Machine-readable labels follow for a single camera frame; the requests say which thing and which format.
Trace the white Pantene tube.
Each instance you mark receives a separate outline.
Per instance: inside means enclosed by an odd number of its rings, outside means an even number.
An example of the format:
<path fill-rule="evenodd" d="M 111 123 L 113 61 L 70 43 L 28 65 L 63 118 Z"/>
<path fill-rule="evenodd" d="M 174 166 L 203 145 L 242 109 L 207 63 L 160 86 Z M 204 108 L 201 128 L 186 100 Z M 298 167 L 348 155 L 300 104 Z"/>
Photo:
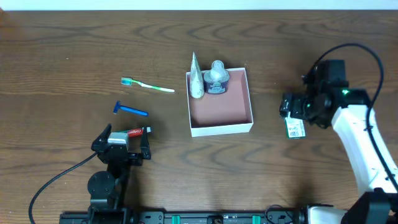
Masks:
<path fill-rule="evenodd" d="M 192 55 L 192 63 L 190 68 L 190 95 L 199 99 L 204 95 L 203 76 L 195 53 Z"/>

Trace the Dettol foam soap bottle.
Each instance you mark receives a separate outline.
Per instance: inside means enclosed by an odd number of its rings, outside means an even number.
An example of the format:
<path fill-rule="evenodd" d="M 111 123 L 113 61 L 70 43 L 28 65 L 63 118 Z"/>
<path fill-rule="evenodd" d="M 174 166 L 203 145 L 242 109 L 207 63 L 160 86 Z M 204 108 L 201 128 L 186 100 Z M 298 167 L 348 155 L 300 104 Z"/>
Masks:
<path fill-rule="evenodd" d="M 223 94 L 228 90 L 229 73 L 224 68 L 224 63 L 215 60 L 211 64 L 211 69 L 203 76 L 205 92 L 211 95 Z"/>

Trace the green white soap bar pack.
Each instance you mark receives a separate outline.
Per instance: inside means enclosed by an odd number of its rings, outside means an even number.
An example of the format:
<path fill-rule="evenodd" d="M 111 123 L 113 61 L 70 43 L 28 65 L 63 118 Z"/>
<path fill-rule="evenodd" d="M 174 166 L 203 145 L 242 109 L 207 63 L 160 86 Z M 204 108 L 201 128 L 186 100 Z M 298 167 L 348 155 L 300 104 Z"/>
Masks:
<path fill-rule="evenodd" d="M 301 119 L 292 118 L 289 113 L 284 121 L 288 139 L 302 139 L 306 136 L 304 123 Z"/>

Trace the teal Colgate toothpaste tube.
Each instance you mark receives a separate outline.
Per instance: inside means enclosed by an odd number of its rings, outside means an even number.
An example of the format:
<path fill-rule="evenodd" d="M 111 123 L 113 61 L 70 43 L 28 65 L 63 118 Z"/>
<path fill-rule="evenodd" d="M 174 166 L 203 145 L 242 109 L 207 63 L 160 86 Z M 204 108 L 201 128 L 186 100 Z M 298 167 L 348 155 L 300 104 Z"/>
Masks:
<path fill-rule="evenodd" d="M 122 133 L 126 133 L 130 138 L 136 137 L 136 136 L 142 136 L 144 133 L 144 130 L 147 131 L 147 133 L 150 133 L 152 131 L 151 127 L 143 127 L 143 128 L 135 128 L 135 129 L 129 129 L 125 131 L 121 131 Z"/>

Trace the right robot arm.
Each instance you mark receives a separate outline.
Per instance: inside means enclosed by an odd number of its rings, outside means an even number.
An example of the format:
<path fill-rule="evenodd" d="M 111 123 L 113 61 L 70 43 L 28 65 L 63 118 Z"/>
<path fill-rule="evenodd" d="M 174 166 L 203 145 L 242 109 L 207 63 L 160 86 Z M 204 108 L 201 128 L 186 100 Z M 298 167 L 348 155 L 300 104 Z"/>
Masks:
<path fill-rule="evenodd" d="M 303 77 L 304 93 L 284 93 L 279 113 L 289 138 L 303 122 L 333 128 L 354 172 L 359 198 L 348 210 L 307 205 L 294 223 L 397 223 L 397 166 L 378 130 L 364 89 L 350 88 L 344 60 L 322 60 Z"/>

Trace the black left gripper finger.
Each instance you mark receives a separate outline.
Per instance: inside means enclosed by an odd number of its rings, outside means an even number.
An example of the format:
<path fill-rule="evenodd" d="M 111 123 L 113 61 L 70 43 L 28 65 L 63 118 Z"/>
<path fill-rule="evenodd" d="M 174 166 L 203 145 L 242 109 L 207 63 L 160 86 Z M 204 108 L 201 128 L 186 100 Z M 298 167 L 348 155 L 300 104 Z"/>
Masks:
<path fill-rule="evenodd" d="M 92 151 L 104 152 L 109 147 L 108 138 L 111 134 L 111 128 L 111 124 L 108 124 L 103 132 L 92 142 Z"/>
<path fill-rule="evenodd" d="M 140 149 L 141 149 L 142 158 L 146 159 L 146 160 L 151 160 L 152 154 L 151 154 L 151 151 L 150 151 L 150 146 L 149 146 L 149 141 L 148 141 L 148 136 L 147 136 L 147 127 L 146 126 L 144 126 L 143 129 L 142 129 Z"/>

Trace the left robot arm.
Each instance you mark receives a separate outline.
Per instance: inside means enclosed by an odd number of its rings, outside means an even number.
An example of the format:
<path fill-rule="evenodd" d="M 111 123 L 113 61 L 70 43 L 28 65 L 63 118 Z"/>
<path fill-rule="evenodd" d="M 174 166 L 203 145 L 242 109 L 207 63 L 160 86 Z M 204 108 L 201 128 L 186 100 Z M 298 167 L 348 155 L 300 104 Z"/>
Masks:
<path fill-rule="evenodd" d="M 141 166 L 144 160 L 152 157 L 147 137 L 149 132 L 151 128 L 146 126 L 127 132 L 112 132 L 109 124 L 93 141 L 91 150 L 107 165 L 107 169 L 96 172 L 88 181 L 91 208 L 101 211 L 122 206 L 131 167 Z M 140 152 L 129 152 L 131 134 L 140 135 Z"/>

